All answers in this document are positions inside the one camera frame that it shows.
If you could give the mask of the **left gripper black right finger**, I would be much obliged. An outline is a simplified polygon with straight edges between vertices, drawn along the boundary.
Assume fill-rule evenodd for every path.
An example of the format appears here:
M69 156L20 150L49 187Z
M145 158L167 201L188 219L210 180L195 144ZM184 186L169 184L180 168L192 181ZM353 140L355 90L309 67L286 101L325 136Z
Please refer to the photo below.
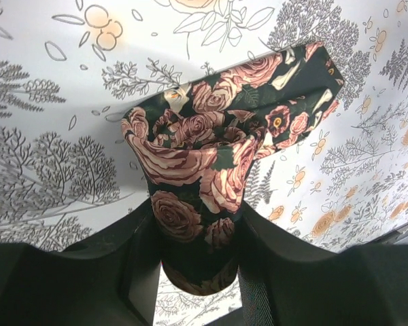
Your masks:
M408 325L408 244L333 253L245 205L240 245L246 325Z

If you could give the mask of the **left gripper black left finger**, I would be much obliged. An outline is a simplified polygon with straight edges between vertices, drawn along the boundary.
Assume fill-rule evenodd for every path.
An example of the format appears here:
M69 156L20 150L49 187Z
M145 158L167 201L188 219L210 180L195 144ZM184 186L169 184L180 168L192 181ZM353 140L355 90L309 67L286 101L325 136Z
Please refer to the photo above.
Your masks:
M64 251L0 243L0 325L151 325L159 244L149 201Z

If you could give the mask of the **black floral necktie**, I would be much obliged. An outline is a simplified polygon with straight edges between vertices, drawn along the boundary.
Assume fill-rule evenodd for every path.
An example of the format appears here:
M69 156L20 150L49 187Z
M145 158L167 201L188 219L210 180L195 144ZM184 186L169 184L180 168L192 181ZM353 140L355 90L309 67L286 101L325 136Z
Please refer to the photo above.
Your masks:
M166 90L124 115L163 235L163 270L176 287L205 296L233 283L253 163L306 138L337 106L343 84L314 42Z

